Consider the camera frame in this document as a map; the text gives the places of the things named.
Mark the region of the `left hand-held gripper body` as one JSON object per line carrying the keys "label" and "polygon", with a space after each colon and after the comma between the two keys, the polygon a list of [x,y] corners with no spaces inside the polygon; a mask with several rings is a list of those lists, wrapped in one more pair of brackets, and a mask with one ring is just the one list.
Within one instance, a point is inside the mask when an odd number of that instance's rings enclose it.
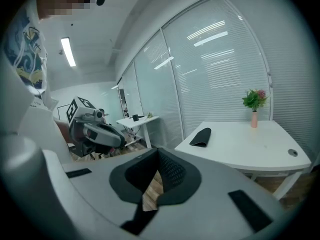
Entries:
{"label": "left hand-held gripper body", "polygon": [[124,134],[105,123],[105,113],[85,98],[75,96],[70,103],[66,118],[69,135],[74,146],[71,151],[78,157],[95,153],[106,154],[112,148],[122,148]]}

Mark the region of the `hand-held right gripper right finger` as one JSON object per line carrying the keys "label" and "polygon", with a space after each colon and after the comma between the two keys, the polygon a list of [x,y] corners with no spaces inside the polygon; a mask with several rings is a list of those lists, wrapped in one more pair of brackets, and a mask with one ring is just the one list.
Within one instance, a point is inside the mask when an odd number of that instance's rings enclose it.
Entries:
{"label": "hand-held right gripper right finger", "polygon": [[163,194],[159,206],[179,205],[192,197],[202,182],[200,171],[188,161],[164,148],[157,150],[158,172],[162,179]]}

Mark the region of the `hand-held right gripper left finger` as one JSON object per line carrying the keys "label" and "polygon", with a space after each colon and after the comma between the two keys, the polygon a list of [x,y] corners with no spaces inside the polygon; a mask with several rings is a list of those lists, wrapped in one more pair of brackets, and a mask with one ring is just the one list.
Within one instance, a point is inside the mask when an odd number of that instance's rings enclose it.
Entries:
{"label": "hand-held right gripper left finger", "polygon": [[158,170],[158,165],[158,150],[151,148],[144,151],[111,171],[110,186],[122,201],[139,204]]}

